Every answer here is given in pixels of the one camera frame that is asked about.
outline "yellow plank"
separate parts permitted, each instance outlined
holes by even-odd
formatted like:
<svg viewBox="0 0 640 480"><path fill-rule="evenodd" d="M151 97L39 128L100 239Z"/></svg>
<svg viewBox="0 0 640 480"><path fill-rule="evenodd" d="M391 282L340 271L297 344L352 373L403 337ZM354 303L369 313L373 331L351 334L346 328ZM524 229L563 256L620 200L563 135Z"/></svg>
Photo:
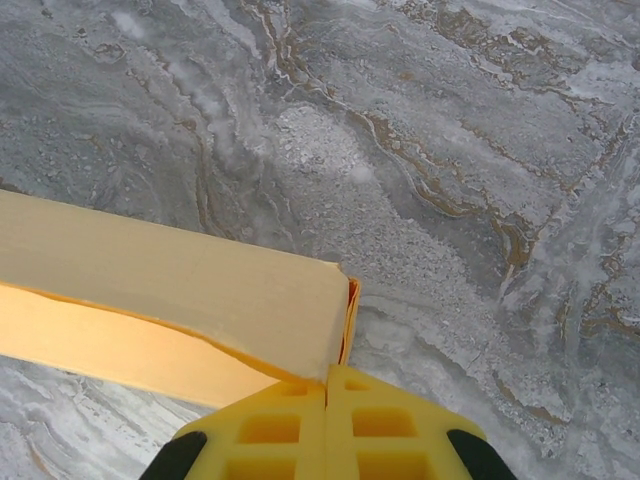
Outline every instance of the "yellow plank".
<svg viewBox="0 0 640 480"><path fill-rule="evenodd" d="M336 264L5 191L0 225L0 354L193 399L188 365L158 361L192 352L219 379L200 400L214 406L273 378L324 381L348 356L359 286Z"/></svg>

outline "yellow grip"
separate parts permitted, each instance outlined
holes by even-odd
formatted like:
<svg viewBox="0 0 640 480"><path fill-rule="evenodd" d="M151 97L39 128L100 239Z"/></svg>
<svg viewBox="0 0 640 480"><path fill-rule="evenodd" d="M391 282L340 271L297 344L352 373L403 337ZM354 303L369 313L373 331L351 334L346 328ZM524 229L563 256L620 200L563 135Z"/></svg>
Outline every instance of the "yellow grip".
<svg viewBox="0 0 640 480"><path fill-rule="evenodd" d="M180 429L140 480L515 480L469 420L347 366Z"/></svg>

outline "gray marble tile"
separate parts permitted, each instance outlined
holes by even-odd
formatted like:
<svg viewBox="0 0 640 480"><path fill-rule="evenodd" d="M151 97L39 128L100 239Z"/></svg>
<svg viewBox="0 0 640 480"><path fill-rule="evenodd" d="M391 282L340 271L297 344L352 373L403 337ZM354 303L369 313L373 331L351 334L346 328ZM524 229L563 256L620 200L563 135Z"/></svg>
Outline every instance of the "gray marble tile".
<svg viewBox="0 0 640 480"><path fill-rule="evenodd" d="M635 0L3 0L2 188L340 261L353 365L521 478L640 478ZM0 478L205 410L0 361Z"/></svg>

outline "rectangular hole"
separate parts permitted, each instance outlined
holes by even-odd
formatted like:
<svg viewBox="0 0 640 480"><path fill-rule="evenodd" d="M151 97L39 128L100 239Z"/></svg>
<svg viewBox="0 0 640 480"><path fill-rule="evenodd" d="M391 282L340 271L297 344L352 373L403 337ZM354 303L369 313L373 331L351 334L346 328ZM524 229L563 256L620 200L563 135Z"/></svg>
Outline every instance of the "rectangular hole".
<svg viewBox="0 0 640 480"><path fill-rule="evenodd" d="M295 480L296 461L289 458L228 460L223 480Z"/></svg>
<svg viewBox="0 0 640 480"><path fill-rule="evenodd" d="M296 385L294 383L286 385L282 390L282 396L284 397L303 397L307 394L306 385Z"/></svg>
<svg viewBox="0 0 640 480"><path fill-rule="evenodd" d="M351 414L354 437L416 437L411 415L401 408L358 408Z"/></svg>
<svg viewBox="0 0 640 480"><path fill-rule="evenodd" d="M435 480L423 454L358 453L359 480Z"/></svg>
<svg viewBox="0 0 640 480"><path fill-rule="evenodd" d="M240 428L238 443L298 443L299 439L297 415L255 415Z"/></svg>

